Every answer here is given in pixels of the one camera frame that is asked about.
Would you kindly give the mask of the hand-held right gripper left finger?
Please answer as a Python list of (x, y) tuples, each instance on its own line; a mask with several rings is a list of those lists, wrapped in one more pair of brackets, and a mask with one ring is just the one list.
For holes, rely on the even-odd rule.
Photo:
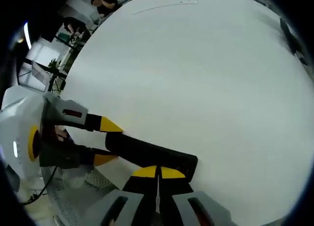
[(135, 171), (122, 190), (113, 190), (90, 206), (86, 226), (151, 226), (156, 211), (157, 166)]

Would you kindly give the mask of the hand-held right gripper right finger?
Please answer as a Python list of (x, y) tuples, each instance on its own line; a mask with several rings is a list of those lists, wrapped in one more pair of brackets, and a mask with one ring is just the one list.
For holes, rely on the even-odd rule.
[(161, 167), (160, 214), (165, 226), (235, 226), (231, 213), (203, 191), (194, 191), (186, 176)]

